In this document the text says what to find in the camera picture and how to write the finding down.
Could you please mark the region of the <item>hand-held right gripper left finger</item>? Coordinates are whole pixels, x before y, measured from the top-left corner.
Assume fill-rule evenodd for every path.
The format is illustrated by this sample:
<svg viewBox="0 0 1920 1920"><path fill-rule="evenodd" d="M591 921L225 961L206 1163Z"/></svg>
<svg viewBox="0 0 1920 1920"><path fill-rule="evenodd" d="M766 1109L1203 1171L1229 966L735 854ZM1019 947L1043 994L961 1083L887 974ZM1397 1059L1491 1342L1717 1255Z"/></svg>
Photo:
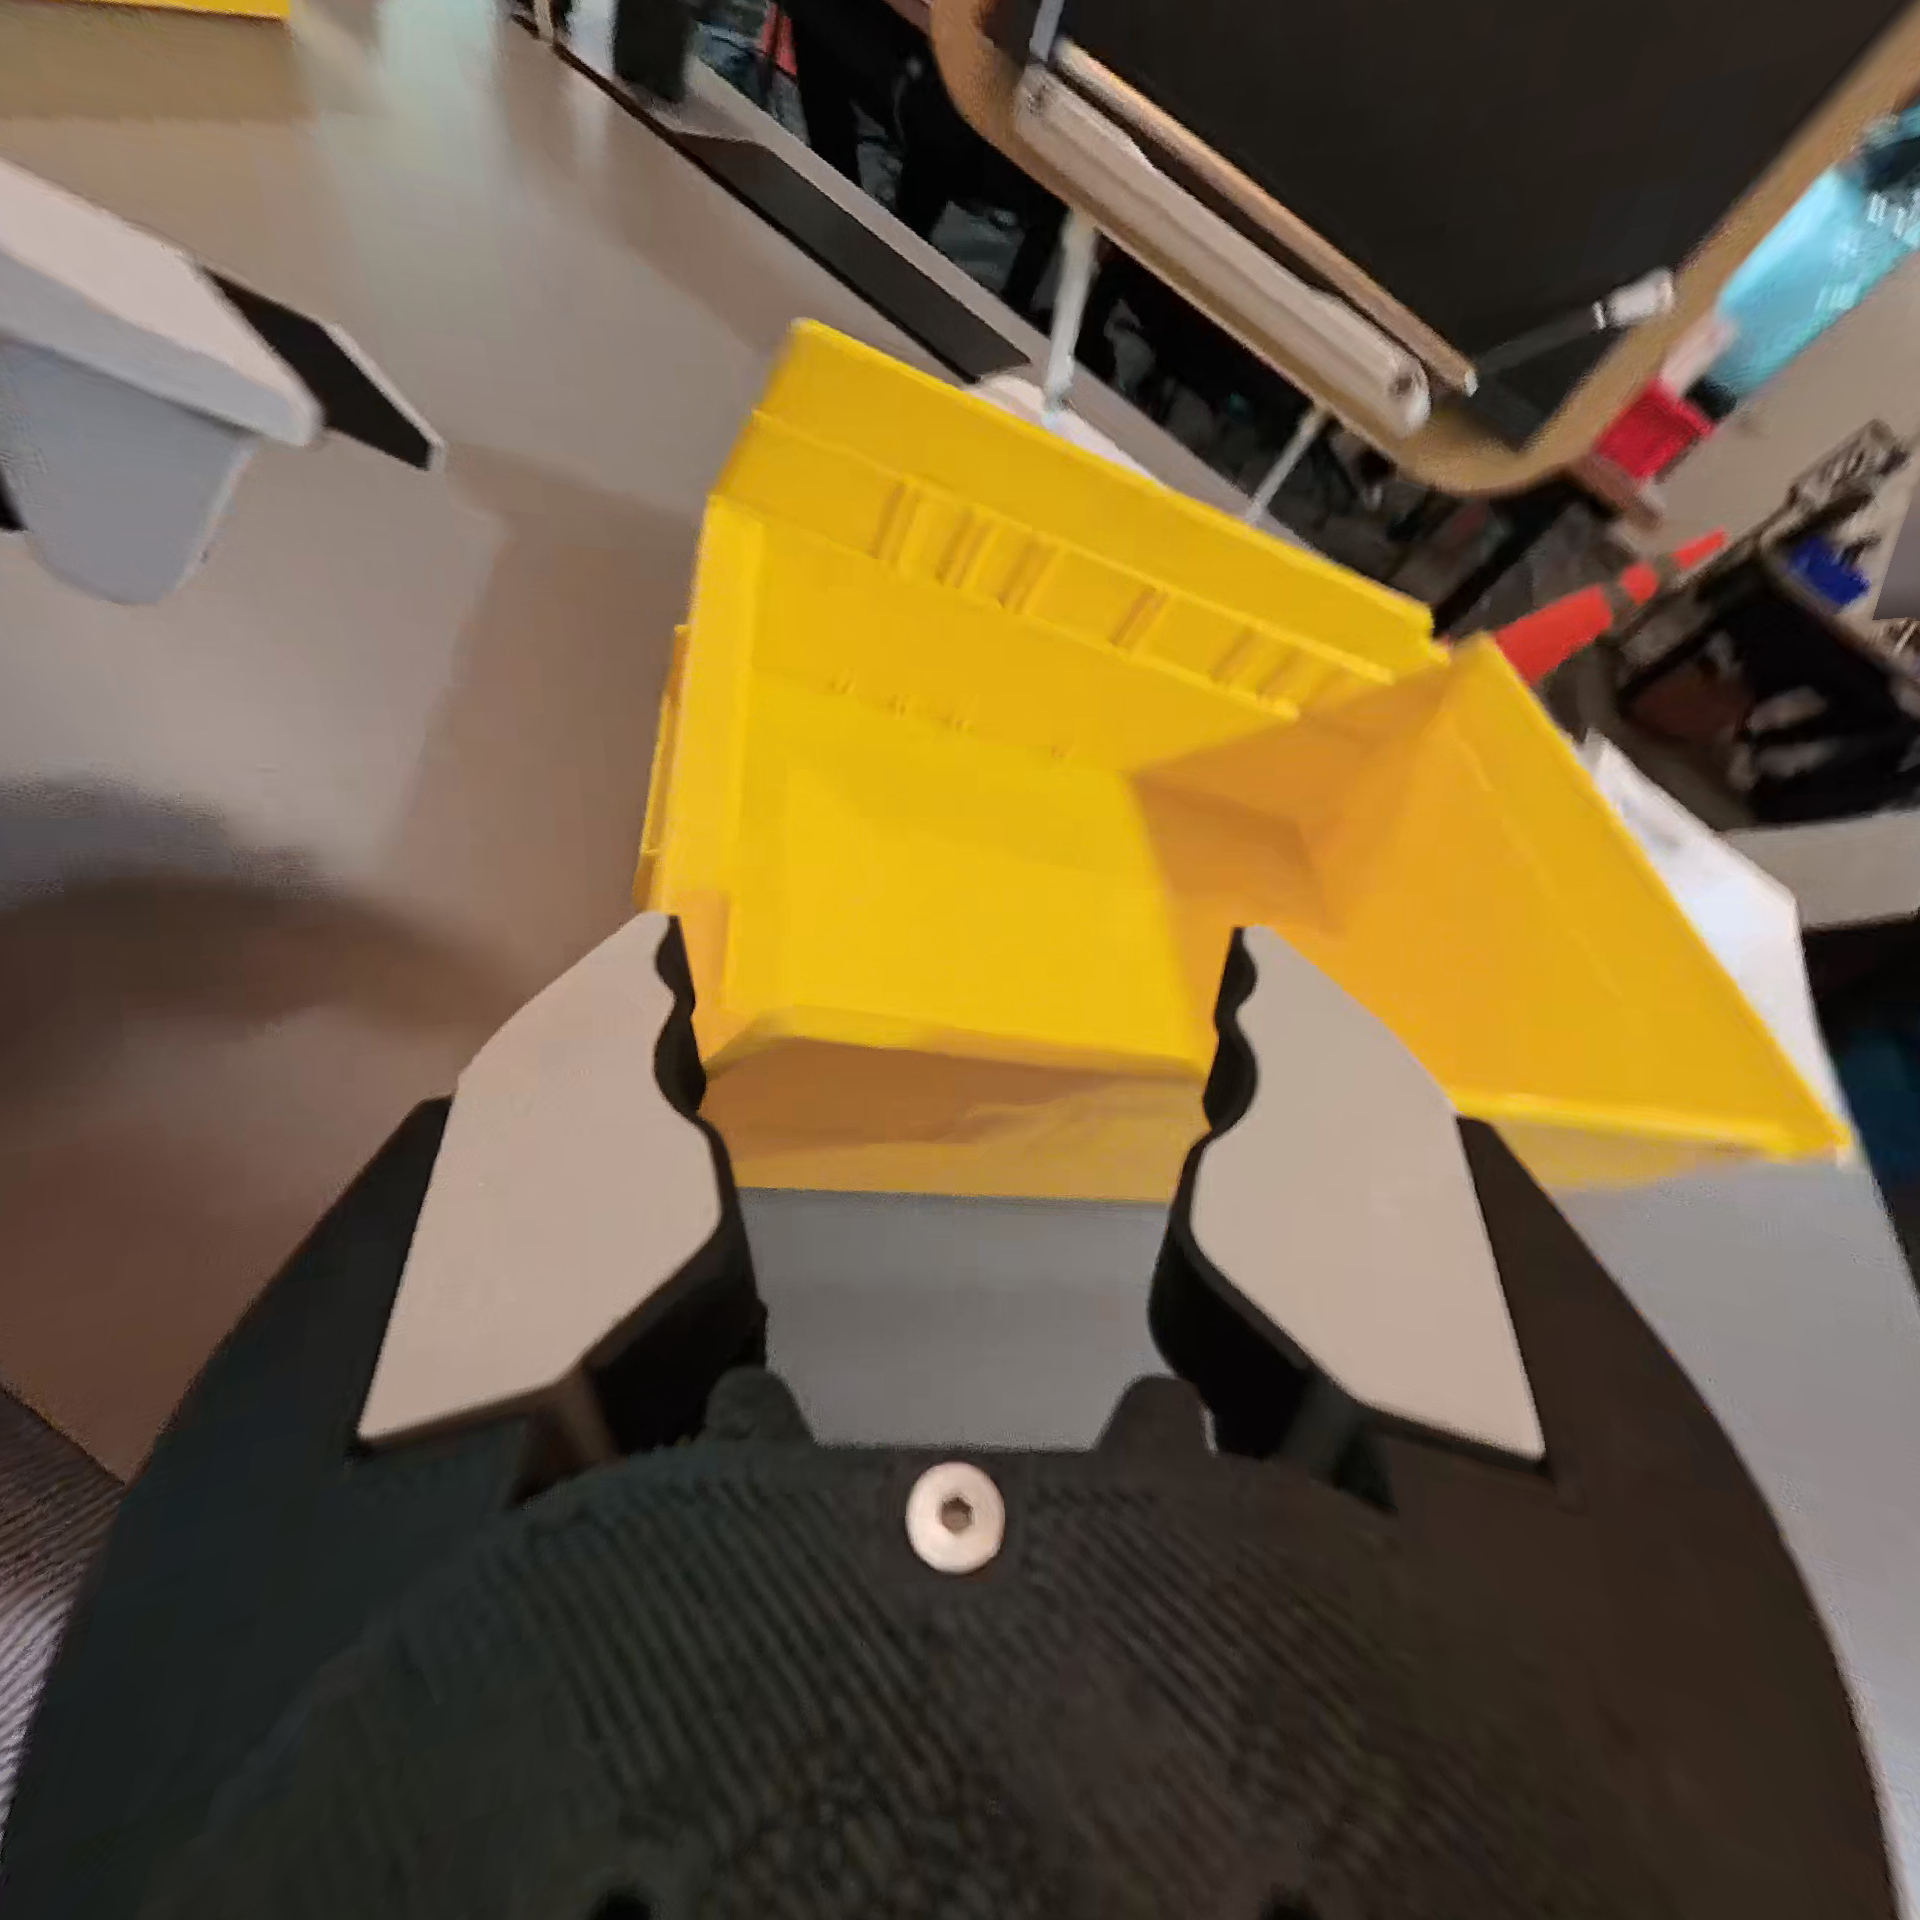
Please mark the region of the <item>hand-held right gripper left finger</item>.
<svg viewBox="0 0 1920 1920"><path fill-rule="evenodd" d="M766 1309L703 1115L677 920L642 913L469 1061L356 1438L527 1418L565 1461L671 1447L758 1366Z"/></svg>

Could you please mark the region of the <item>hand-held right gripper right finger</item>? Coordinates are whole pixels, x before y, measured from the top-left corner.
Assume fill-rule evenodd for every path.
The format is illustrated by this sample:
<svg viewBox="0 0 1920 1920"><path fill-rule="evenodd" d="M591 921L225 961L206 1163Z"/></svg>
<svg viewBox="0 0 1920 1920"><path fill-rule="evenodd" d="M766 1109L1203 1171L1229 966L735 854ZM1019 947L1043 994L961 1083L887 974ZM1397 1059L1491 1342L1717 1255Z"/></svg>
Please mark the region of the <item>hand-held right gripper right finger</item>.
<svg viewBox="0 0 1920 1920"><path fill-rule="evenodd" d="M1406 1441L1539 1472L1542 1418L1451 1097L1271 928L1229 937L1214 1037L1148 1288L1214 1449L1380 1479Z"/></svg>

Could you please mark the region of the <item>black chair with wooden rim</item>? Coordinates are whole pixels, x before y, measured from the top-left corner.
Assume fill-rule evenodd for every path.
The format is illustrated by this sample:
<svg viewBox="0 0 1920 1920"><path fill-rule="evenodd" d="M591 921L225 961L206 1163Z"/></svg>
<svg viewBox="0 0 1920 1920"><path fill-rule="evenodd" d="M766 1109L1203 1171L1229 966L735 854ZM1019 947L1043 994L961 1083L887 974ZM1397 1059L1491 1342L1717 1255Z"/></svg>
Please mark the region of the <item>black chair with wooden rim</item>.
<svg viewBox="0 0 1920 1920"><path fill-rule="evenodd" d="M1407 477L1579 464L1861 134L1917 5L927 8L973 134Z"/></svg>

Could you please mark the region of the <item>orange cone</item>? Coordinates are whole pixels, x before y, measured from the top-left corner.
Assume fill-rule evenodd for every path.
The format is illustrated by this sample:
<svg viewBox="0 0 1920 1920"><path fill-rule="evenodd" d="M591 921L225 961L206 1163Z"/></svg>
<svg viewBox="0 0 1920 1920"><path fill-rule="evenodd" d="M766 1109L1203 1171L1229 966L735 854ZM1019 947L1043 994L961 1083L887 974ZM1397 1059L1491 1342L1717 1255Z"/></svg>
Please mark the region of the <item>orange cone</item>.
<svg viewBox="0 0 1920 1920"><path fill-rule="evenodd" d="M1525 683L1542 686L1597 641L1621 634L1685 587L1725 544L1729 536L1711 531L1669 553L1634 560L1618 577L1567 592L1486 639Z"/></svg>

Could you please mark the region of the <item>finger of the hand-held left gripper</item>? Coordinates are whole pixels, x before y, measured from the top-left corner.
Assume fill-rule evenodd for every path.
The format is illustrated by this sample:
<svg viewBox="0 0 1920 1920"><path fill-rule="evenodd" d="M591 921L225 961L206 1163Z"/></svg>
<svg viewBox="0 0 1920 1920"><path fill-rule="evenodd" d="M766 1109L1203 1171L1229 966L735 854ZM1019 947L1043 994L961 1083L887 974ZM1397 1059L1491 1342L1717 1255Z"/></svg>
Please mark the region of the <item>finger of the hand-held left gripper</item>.
<svg viewBox="0 0 1920 1920"><path fill-rule="evenodd" d="M49 574L158 605L262 447L324 439L423 474L444 461L349 335L2 166L4 533Z"/></svg>

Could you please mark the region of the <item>yellow storage bin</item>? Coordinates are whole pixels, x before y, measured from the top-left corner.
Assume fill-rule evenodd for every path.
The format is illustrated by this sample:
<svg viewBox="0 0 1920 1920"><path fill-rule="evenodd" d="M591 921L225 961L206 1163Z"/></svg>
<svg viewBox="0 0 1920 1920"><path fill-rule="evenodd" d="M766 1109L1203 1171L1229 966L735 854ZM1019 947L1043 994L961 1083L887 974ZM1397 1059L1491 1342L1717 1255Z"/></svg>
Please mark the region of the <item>yellow storage bin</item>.
<svg viewBox="0 0 1920 1920"><path fill-rule="evenodd" d="M709 494L636 901L747 1186L1167 1201L1247 928L1547 1186L1851 1144L1492 641L818 323Z"/></svg>

